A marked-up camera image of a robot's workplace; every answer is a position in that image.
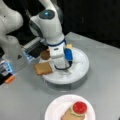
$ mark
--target black cable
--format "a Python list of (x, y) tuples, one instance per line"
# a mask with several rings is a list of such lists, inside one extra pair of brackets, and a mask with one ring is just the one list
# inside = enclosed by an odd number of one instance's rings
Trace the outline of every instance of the black cable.
[(72, 66), (72, 61), (68, 61), (68, 63), (69, 63), (69, 67), (66, 67), (66, 68), (57, 68), (56, 66), (55, 66), (55, 68), (57, 69), (57, 70), (68, 70), (71, 66)]

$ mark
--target gray table surface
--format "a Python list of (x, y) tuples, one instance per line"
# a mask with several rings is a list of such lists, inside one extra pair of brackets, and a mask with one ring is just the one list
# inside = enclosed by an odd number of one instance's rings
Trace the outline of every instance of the gray table surface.
[(120, 49), (69, 33), (68, 43), (86, 53), (90, 61), (88, 78), (76, 90), (59, 92), (48, 88), (34, 71), (34, 60), (9, 85), (0, 87), (0, 120), (44, 120), (48, 105), (65, 94), (80, 95), (93, 106), (96, 120), (120, 117)]

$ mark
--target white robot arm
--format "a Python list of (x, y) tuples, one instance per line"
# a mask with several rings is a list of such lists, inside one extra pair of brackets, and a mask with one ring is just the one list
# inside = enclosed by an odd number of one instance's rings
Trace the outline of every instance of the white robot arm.
[(34, 35), (41, 34), (46, 39), (50, 49), (50, 56), (54, 65), (59, 70), (67, 69), (69, 64), (65, 59), (64, 48), (66, 41), (57, 11), (50, 0), (39, 0), (45, 10), (30, 20), (30, 28)]
[(11, 62), (15, 72), (24, 66), (26, 58), (17, 38), (7, 34), (19, 29), (22, 25), (22, 16), (0, 0), (0, 45), (5, 53), (4, 59)]

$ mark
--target bread slice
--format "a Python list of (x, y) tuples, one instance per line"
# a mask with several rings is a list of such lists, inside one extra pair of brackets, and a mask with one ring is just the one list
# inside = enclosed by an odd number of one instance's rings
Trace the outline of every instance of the bread slice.
[(49, 62), (35, 64), (34, 68), (37, 75), (47, 75), (53, 72)]
[(70, 108), (66, 111), (66, 113), (61, 118), (61, 120), (84, 120), (84, 119), (85, 119), (85, 115), (78, 117), (71, 114)]

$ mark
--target countertop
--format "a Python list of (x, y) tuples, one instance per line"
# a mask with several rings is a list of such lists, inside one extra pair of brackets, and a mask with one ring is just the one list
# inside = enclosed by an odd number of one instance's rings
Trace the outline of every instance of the countertop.
[(49, 88), (36, 75), (36, 59), (16, 75), (9, 85), (0, 86), (0, 120), (44, 120), (48, 105), (57, 97), (75, 94), (93, 106), (96, 120), (118, 120), (120, 117), (120, 49), (70, 32), (68, 43), (89, 58), (86, 81), (73, 91), (60, 92)]

